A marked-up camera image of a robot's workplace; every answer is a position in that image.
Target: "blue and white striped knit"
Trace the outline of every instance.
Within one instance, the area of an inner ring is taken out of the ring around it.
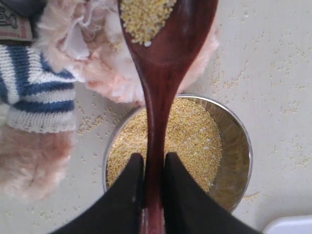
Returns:
[[[0,45],[0,100],[10,105],[7,124],[35,133],[75,129],[71,73],[54,73],[31,47]]]

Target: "stuffed animal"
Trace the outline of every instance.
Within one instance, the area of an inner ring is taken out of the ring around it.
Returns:
[[[48,0],[38,25],[39,48],[55,71],[67,69],[115,102],[144,104],[141,83],[122,35],[117,0]],[[204,72],[219,42],[214,22],[178,93]]]
[[[74,82],[25,46],[0,45],[0,100],[9,105],[0,136],[0,188],[47,197],[64,177],[75,130]]]

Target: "white container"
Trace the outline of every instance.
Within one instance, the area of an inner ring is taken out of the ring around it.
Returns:
[[[271,222],[264,234],[312,234],[312,215],[279,218]]]

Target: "stainless steel bowl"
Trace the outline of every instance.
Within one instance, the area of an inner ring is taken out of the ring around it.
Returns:
[[[222,158],[209,195],[227,211],[240,203],[250,180],[253,153],[248,133],[239,118],[221,103],[196,95],[178,95],[202,105],[216,121],[222,142]],[[103,188],[106,186],[106,166],[111,147],[124,126],[143,108],[132,110],[113,131],[104,153]]]

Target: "wooden spoon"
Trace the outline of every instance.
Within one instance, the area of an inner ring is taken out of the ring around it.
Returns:
[[[218,0],[177,0],[165,27],[147,48],[132,43],[131,35],[122,27],[142,83],[148,115],[144,234],[163,233],[161,174],[169,111],[181,81],[205,42],[217,4]]]

